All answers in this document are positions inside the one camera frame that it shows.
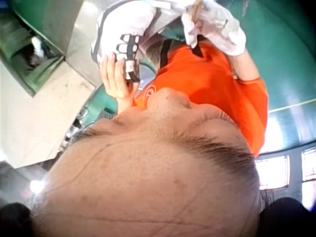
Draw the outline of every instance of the white sneaker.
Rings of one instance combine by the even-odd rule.
[[[126,59],[126,79],[139,82],[135,73],[138,68],[136,54],[155,14],[156,8],[141,0],[111,5],[98,19],[98,36],[91,47],[93,61],[100,65],[105,55],[114,52],[117,60]]]

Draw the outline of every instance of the eyebrow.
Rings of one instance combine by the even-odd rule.
[[[233,172],[242,174],[249,171],[251,162],[254,162],[254,155],[250,151],[236,145],[217,142],[215,139],[216,137],[197,137],[175,132],[172,141],[188,152],[199,153]]]
[[[87,139],[93,139],[93,138],[97,138],[97,137],[101,137],[104,135],[113,135],[112,132],[110,132],[109,130],[96,130],[94,129],[93,126],[94,124],[90,125],[89,127],[86,127],[85,129],[81,130],[76,136],[74,136],[71,140],[71,144],[80,142],[80,141],[84,141]]]

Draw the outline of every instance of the window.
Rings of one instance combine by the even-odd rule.
[[[288,156],[256,161],[260,189],[278,189],[289,184],[290,162]]]
[[[316,148],[302,152],[303,181],[316,179]]]
[[[311,210],[316,200],[316,180],[302,184],[302,203],[307,210]]]

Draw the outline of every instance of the orange shirt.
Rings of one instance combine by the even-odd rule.
[[[138,96],[136,104],[146,106],[149,96],[163,87],[186,93],[196,104],[211,104],[227,113],[239,126],[253,154],[264,144],[268,117],[268,93],[261,79],[233,78],[225,55],[208,43],[200,43],[204,58],[182,46],[168,57],[156,79]]]

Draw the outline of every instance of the logo on shirt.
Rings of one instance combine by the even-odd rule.
[[[156,93],[156,91],[157,89],[154,85],[149,86],[145,91],[144,100],[147,101],[149,97]]]

